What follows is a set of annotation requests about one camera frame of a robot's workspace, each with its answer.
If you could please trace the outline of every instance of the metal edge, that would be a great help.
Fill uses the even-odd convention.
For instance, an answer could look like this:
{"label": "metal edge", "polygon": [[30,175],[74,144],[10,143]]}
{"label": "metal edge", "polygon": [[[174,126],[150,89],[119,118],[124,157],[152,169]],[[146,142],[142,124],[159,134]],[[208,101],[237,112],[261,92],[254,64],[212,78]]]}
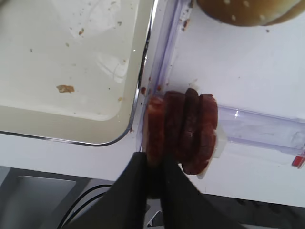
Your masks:
{"label": "metal edge", "polygon": [[149,24],[148,24],[147,33],[146,33],[146,42],[145,42],[145,47],[143,50],[143,56],[142,56],[142,60],[141,60],[141,66],[140,66],[140,70],[139,70],[138,82],[137,82],[136,91],[135,91],[135,95],[134,95],[134,99],[133,99],[130,119],[129,119],[129,123],[128,123],[125,131],[118,138],[116,138],[115,140],[110,141],[110,142],[95,144],[95,143],[64,140],[64,139],[59,139],[59,138],[42,137],[42,136],[36,136],[36,135],[26,135],[26,134],[13,133],[13,132],[8,132],[8,131],[1,131],[1,130],[0,130],[0,134],[33,138],[33,139],[39,139],[39,140],[47,140],[47,141],[51,141],[51,142],[61,142],[61,143],[67,143],[67,144],[72,144],[72,145],[94,146],[94,147],[109,146],[109,145],[112,145],[112,144],[117,143],[118,141],[122,140],[128,134],[128,132],[130,131],[130,129],[132,127],[135,112],[136,112],[136,107],[137,107],[137,103],[138,103],[142,75],[143,75],[143,71],[144,71],[144,67],[145,67],[145,63],[146,63],[148,45],[149,45],[149,40],[150,40],[150,36],[151,36],[151,32],[152,32],[153,9],[154,9],[155,4],[158,3],[158,0],[153,0],[152,2],[153,2],[152,9],[151,9],[151,13],[150,13],[150,17],[149,17]]}

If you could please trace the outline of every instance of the white tray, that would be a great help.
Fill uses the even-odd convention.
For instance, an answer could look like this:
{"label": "white tray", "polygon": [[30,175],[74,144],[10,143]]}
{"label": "white tray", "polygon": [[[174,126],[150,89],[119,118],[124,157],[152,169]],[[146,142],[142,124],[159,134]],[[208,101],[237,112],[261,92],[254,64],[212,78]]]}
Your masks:
{"label": "white tray", "polygon": [[[129,129],[153,0],[0,5],[0,130],[107,145]],[[58,85],[71,85],[60,93]]]}

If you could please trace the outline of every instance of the white countertop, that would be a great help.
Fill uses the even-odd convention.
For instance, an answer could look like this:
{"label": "white countertop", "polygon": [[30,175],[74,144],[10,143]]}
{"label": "white countertop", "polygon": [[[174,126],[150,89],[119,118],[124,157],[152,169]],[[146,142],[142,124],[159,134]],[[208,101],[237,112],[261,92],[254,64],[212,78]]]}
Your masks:
{"label": "white countertop", "polygon": [[[241,108],[241,106],[246,104],[245,101],[248,101],[247,99],[251,99],[251,104],[254,105],[252,108],[256,111],[281,116],[293,116],[296,114],[295,116],[302,117],[302,112],[305,109],[301,110],[296,104],[289,103],[294,98],[294,95],[291,93],[297,81],[293,80],[294,85],[288,87],[287,85],[283,85],[286,79],[280,78],[280,76],[275,81],[274,79],[272,81],[272,78],[268,78],[267,82],[272,81],[272,84],[266,84],[264,86],[265,90],[260,89],[262,94],[255,97],[252,96],[252,93],[256,93],[253,88],[257,89],[257,87],[251,87],[251,85],[256,85],[256,83],[260,84],[261,82],[256,80],[261,80],[264,76],[260,75],[256,78],[256,74],[253,74],[252,76],[249,75],[248,78],[245,77],[242,79],[243,76],[239,67],[245,65],[239,65],[238,68],[234,68],[235,70],[239,69],[241,75],[236,75],[234,82],[232,81],[232,75],[223,75],[219,67],[217,68],[217,74],[210,77],[207,74],[210,73],[209,70],[204,69],[204,65],[201,64],[206,60],[202,59],[201,52],[203,47],[201,48],[200,44],[203,43],[203,39],[209,38],[209,36],[205,35],[207,27],[200,20],[210,19],[195,7],[192,12],[190,24],[185,35],[180,40],[181,45],[179,46],[178,53],[183,53],[183,58],[181,54],[178,55],[172,73],[177,75],[191,73],[193,79],[189,77],[187,79],[188,82],[203,75],[200,80],[203,81],[205,88],[200,88],[200,90],[214,93],[218,101],[223,104],[228,102],[228,105]],[[266,33],[266,28],[258,27],[255,29],[256,31],[262,30],[264,34]],[[273,28],[270,28],[268,35],[272,33]],[[191,58],[191,52],[197,58]],[[208,64],[216,64],[217,60],[219,59],[215,56],[214,61]],[[298,74],[296,75],[296,80],[304,81],[304,79],[304,77],[300,79]],[[269,91],[270,85],[273,86],[271,90],[272,96],[271,98],[265,98],[264,93]],[[284,89],[286,89],[285,94],[281,94],[280,91]],[[283,98],[286,98],[285,103],[281,102]],[[123,140],[111,146],[77,146],[0,135],[0,165],[74,176],[116,180],[136,150],[136,129],[141,110],[142,107],[138,104],[136,118],[132,127],[135,131],[129,133]],[[305,184],[302,182],[305,176],[305,170],[291,167],[290,164],[293,159],[293,156],[277,151],[229,143],[221,158],[212,160],[211,166],[203,180],[199,180],[196,176],[190,176],[190,179],[201,192],[207,194],[305,207],[305,198],[303,195]]]}

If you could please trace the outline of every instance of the black tongs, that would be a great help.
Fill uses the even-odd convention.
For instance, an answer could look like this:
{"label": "black tongs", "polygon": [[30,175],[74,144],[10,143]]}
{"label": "black tongs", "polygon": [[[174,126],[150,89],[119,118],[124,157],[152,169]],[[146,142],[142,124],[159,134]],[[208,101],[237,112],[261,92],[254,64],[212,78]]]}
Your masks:
{"label": "black tongs", "polygon": [[215,209],[167,155],[155,168],[134,153],[112,188],[64,229],[142,229],[147,198],[160,198],[166,229],[244,229]]}

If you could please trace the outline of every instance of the black cable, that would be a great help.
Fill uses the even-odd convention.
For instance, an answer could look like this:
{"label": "black cable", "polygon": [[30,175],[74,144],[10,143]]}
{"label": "black cable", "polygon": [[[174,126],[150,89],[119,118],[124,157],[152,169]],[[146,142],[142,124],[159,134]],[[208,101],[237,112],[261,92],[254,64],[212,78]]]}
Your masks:
{"label": "black cable", "polygon": [[97,185],[94,186],[90,189],[88,189],[87,191],[85,191],[80,197],[77,198],[77,200],[72,204],[72,206],[68,209],[68,211],[66,212],[66,214],[63,216],[61,222],[59,223],[57,229],[61,229],[64,222],[66,221],[67,217],[70,215],[70,213],[72,212],[72,210],[75,208],[75,206],[89,193],[93,192],[94,190],[97,190],[99,188],[103,188],[103,187],[111,187],[112,185]]}
{"label": "black cable", "polygon": [[81,210],[83,210],[85,207],[87,207],[91,202],[93,202],[93,201],[95,201],[96,199],[102,197],[105,193],[106,193],[106,192],[101,193],[101,194],[98,194],[97,196],[95,196],[95,197],[89,199],[86,203],[84,203],[83,205],[81,205],[80,208],[77,209],[77,210],[67,219],[67,221],[64,223],[63,227],[66,226],[67,224],[69,224],[69,223],[72,221],[72,219],[74,219],[74,217],[75,217],[78,213],[80,213]]}

